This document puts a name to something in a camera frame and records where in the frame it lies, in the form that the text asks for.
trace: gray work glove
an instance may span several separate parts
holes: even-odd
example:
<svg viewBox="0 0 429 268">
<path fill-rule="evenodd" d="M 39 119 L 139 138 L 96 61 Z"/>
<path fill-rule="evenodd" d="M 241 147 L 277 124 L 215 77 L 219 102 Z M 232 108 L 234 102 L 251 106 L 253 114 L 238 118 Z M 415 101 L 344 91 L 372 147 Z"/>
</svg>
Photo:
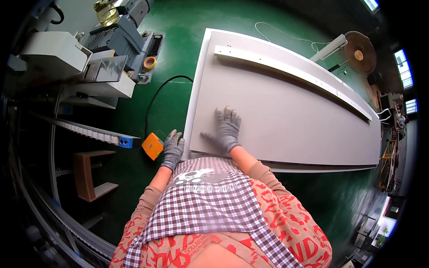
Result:
<svg viewBox="0 0 429 268">
<path fill-rule="evenodd" d="M 235 146 L 241 146 L 238 141 L 241 125 L 241 116 L 229 106 L 225 107 L 225 115 L 219 108 L 216 108 L 218 121 L 218 131 L 216 134 L 201 132 L 201 136 L 209 140 L 222 152 L 230 153 Z"/>
<path fill-rule="evenodd" d="M 182 132 L 177 133 L 177 130 L 173 130 L 165 139 L 164 142 L 164 160 L 161 163 L 161 166 L 165 166 L 171 171 L 174 171 L 179 164 L 180 157 L 183 154 L 183 147 L 185 146 L 185 140 L 180 139 Z"/>
</svg>

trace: black power cable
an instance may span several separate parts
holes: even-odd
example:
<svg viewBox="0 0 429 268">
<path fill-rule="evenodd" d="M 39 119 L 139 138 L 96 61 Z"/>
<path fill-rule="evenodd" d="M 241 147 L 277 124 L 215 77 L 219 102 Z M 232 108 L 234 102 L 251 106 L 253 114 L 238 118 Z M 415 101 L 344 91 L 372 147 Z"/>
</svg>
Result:
<svg viewBox="0 0 429 268">
<path fill-rule="evenodd" d="M 61 8 L 60 8 L 57 4 L 55 4 L 55 2 L 54 2 L 54 1 L 52 1 L 52 2 L 49 4 L 49 7 L 53 8 L 53 9 L 58 13 L 58 15 L 60 15 L 60 20 L 59 20 L 59 21 L 51 20 L 51 23 L 52 23 L 52 24 L 60 24 L 61 22 L 63 22 L 63 20 L 64 20 L 64 13 L 63 13 L 63 11 L 61 10 Z"/>
<path fill-rule="evenodd" d="M 163 83 L 163 84 L 158 88 L 158 90 L 156 91 L 156 93 L 155 93 L 154 97 L 152 98 L 151 102 L 149 103 L 148 109 L 147 109 L 147 111 L 146 111 L 146 116 L 145 116 L 145 138 L 147 138 L 147 137 L 148 137 L 148 116 L 149 116 L 149 110 L 151 109 L 152 104 L 154 103 L 155 98 L 157 97 L 157 95 L 158 95 L 159 91 L 161 90 L 161 88 L 162 88 L 165 84 L 167 84 L 167 83 L 168 83 L 168 82 L 170 82 L 171 80 L 173 80 L 173 79 L 175 79 L 175 78 L 179 78 L 179 77 L 187 78 L 187 79 L 189 79 L 191 82 L 193 82 L 193 80 L 192 80 L 191 78 L 187 77 L 186 75 L 176 75 L 176 76 L 173 76 L 172 78 L 168 79 L 167 81 L 165 81 L 165 82 L 164 82 L 164 83 Z"/>
</svg>

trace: green floor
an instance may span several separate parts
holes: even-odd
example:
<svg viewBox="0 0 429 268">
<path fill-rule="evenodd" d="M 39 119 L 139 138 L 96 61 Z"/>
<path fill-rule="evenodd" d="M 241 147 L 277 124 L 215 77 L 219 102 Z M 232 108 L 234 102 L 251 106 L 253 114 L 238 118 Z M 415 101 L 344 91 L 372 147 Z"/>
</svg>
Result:
<svg viewBox="0 0 429 268">
<path fill-rule="evenodd" d="M 175 75 L 193 78 L 205 29 L 229 30 L 261 38 L 254 28 L 254 24 L 259 21 L 267 22 L 292 36 L 315 42 L 328 42 L 335 38 L 324 35 L 295 15 L 262 1 L 156 0 L 139 28 L 140 32 L 149 29 L 166 33 L 152 82 L 136 86 L 133 97 L 120 99 L 116 110 L 75 108 L 73 119 L 79 123 L 144 138 L 145 111 L 149 101 L 168 78 Z M 259 25 L 258 29 L 278 45 L 305 57 L 314 54 L 310 43 L 291 40 L 264 25 Z M 342 53 L 337 52 L 319 64 L 328 69 L 343 60 Z M 369 102 L 364 77 L 350 67 L 345 70 L 347 75 L 342 71 L 335 71 L 334 74 Z M 191 88 L 189 81 L 179 78 L 162 89 L 150 111 L 149 132 L 164 139 L 174 128 L 183 131 Z M 56 161 L 63 161 L 65 165 L 71 160 L 71 152 L 100 149 L 117 151 L 114 156 L 103 161 L 102 168 L 94 171 L 95 185 L 106 181 L 119 184 L 117 189 L 106 196 L 86 203 L 76 199 L 73 177 L 63 176 L 58 182 L 63 208 L 81 222 L 97 213 L 106 213 L 105 219 L 91 231 L 117 244 L 124 224 L 156 173 L 161 159 L 150 160 L 141 148 L 123 149 L 88 141 L 65 130 L 58 131 L 58 135 L 72 135 L 76 143 L 81 142 L 80 146 L 57 142 L 56 150 L 63 157 L 57 155 Z M 334 259 L 340 259 L 344 255 L 344 244 L 349 243 L 360 214 L 366 209 L 365 200 L 376 194 L 373 188 L 376 173 L 377 170 L 368 170 L 333 174 L 281 174 L 278 177 L 313 215 L 332 244 Z"/>
</svg>

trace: roll of tape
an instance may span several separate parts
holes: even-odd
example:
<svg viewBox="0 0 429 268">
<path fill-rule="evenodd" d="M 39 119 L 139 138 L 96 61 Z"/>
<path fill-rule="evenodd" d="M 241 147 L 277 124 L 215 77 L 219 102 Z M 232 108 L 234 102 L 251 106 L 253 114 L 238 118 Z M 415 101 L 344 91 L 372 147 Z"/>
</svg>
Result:
<svg viewBox="0 0 429 268">
<path fill-rule="evenodd" d="M 157 59 L 155 59 L 154 57 L 147 57 L 143 62 L 143 66 L 148 70 L 154 68 L 156 64 L 157 64 Z"/>
</svg>

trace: window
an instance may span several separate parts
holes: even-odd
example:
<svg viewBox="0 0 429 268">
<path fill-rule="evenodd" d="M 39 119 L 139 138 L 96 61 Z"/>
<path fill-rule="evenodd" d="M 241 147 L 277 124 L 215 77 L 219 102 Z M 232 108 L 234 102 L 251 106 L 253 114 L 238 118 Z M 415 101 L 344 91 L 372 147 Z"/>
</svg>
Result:
<svg viewBox="0 0 429 268">
<path fill-rule="evenodd" d="M 412 100 L 405 102 L 405 109 L 406 109 L 407 114 L 412 114 L 412 113 L 417 112 L 417 100 L 412 99 Z"/>
<path fill-rule="evenodd" d="M 396 63 L 398 64 L 399 74 L 401 76 L 404 89 L 413 86 L 413 77 L 411 75 L 410 67 L 408 66 L 407 58 L 405 57 L 404 50 L 395 53 Z"/>
<path fill-rule="evenodd" d="M 372 12 L 375 13 L 378 9 L 378 3 L 376 0 L 361 0 L 362 2 L 364 2 L 366 4 L 366 6 L 368 7 L 368 9 Z"/>
</svg>

